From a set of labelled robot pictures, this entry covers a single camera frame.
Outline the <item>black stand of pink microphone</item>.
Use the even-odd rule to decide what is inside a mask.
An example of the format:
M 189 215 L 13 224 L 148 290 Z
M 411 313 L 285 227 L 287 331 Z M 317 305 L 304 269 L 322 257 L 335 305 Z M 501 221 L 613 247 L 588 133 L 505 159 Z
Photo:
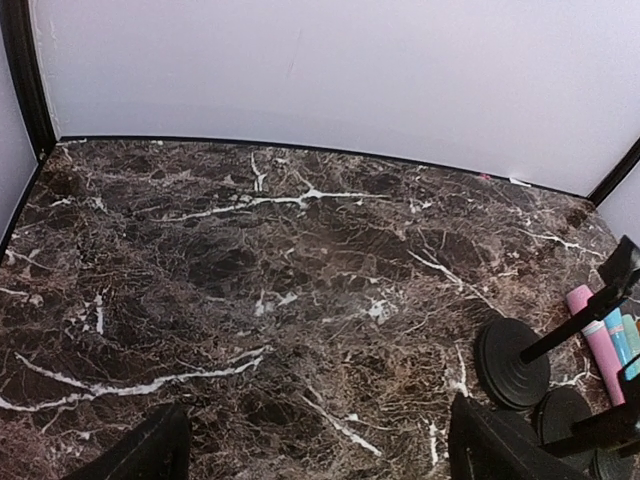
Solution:
M 564 458 L 592 450 L 620 451 L 622 457 L 639 448 L 639 407 L 623 403 L 593 414 L 576 390 L 549 391 L 536 407 L 534 425 L 547 453 Z

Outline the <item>black stand of teal microphone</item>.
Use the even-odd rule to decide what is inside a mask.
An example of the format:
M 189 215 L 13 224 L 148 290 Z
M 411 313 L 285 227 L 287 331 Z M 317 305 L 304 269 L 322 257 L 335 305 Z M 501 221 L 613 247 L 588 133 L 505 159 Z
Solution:
M 639 282 L 639 247 L 622 236 L 598 273 L 604 287 L 544 336 L 514 318 L 496 317 L 484 325 L 476 337 L 474 362 L 483 389 L 496 403 L 525 410 L 541 401 L 550 385 L 548 352 L 629 298 Z

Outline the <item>black stand of blue microphone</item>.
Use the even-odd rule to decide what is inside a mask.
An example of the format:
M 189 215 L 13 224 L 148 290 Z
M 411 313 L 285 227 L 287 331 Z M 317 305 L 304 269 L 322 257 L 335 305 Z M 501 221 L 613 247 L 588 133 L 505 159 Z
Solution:
M 638 448 L 596 449 L 589 468 L 591 477 L 597 480 L 629 480 L 638 452 Z

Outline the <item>blue toy microphone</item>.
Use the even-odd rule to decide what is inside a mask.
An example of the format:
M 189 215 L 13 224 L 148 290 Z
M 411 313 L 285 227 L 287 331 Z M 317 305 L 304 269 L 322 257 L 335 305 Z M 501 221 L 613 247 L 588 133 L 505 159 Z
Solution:
M 616 308 L 605 317 L 604 322 L 621 366 L 626 368 L 625 379 L 631 380 L 638 374 L 639 361 L 633 362 L 633 359 L 637 355 L 635 357 L 631 357 L 631 352 L 623 329 L 622 315 L 621 310 Z

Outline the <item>teal toy microphone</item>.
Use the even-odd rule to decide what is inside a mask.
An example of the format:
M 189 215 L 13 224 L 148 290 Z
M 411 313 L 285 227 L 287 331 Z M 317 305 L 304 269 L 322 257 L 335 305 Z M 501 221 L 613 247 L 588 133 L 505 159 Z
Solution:
M 623 314 L 622 324 L 625 337 L 631 352 L 631 357 L 635 357 L 640 353 L 640 336 L 636 321 L 631 314 Z

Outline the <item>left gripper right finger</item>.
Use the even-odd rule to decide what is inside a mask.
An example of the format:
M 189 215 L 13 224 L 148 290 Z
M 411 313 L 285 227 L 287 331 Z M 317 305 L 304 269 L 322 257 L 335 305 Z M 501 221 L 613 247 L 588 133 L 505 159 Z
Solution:
M 570 426 L 571 435 L 538 446 L 475 399 L 456 394 L 448 435 L 453 479 L 585 479 L 557 454 L 581 453 L 595 446 L 593 420 Z

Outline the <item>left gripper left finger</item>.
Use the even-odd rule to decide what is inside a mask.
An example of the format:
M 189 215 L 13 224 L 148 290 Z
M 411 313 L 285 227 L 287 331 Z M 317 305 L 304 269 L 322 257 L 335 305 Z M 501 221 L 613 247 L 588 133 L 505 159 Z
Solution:
M 179 403 L 159 405 L 113 447 L 64 479 L 188 479 L 191 423 Z

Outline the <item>pink toy microphone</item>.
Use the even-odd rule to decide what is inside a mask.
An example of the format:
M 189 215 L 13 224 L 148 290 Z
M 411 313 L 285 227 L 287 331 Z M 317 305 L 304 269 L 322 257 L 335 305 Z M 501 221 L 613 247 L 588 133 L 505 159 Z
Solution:
M 571 290 L 566 295 L 566 304 L 571 315 L 575 316 L 583 310 L 592 296 L 593 292 L 586 285 L 580 285 Z M 613 406 L 624 404 L 624 394 L 617 378 L 621 363 L 605 323 L 602 320 L 594 320 L 581 332 L 594 357 L 611 404 Z

